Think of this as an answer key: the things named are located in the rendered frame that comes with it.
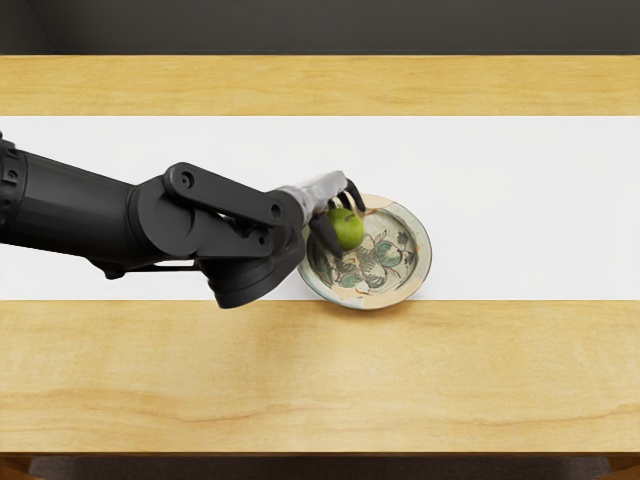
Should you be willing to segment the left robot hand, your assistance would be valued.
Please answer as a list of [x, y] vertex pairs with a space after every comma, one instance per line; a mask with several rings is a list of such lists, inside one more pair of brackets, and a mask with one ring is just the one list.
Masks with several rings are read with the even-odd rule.
[[327, 251], [334, 257], [341, 258], [344, 250], [326, 210], [338, 198], [346, 208], [352, 208], [352, 199], [357, 209], [365, 212], [365, 203], [355, 184], [342, 171], [333, 171], [296, 186], [279, 187], [278, 191], [285, 192], [296, 200], [303, 214], [303, 224], [309, 227]]

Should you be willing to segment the green round fruit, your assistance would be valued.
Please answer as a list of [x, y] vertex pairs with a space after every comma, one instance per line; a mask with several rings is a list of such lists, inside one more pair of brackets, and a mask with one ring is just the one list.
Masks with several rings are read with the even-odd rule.
[[327, 211], [327, 217], [343, 251], [353, 250], [362, 243], [365, 228], [357, 213], [346, 208], [333, 208]]

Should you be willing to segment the patterned ceramic plate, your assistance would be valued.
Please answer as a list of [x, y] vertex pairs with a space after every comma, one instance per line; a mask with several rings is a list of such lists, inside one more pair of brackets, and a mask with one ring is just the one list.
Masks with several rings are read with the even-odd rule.
[[308, 230], [307, 253], [298, 272], [325, 300], [347, 308], [375, 310], [408, 299], [426, 280], [432, 245], [422, 222], [400, 203], [365, 194], [361, 244], [338, 259]]

